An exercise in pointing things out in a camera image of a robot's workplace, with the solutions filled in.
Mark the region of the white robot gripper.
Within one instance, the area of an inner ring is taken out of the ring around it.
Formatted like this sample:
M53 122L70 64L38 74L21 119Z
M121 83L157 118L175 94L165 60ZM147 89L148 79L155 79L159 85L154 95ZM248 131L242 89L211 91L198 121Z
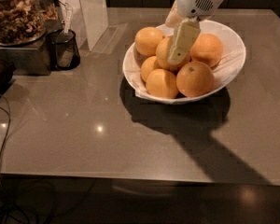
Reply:
M201 29L198 19L214 14L224 0L176 0L165 20L165 25L174 28L168 63L178 65L189 54Z

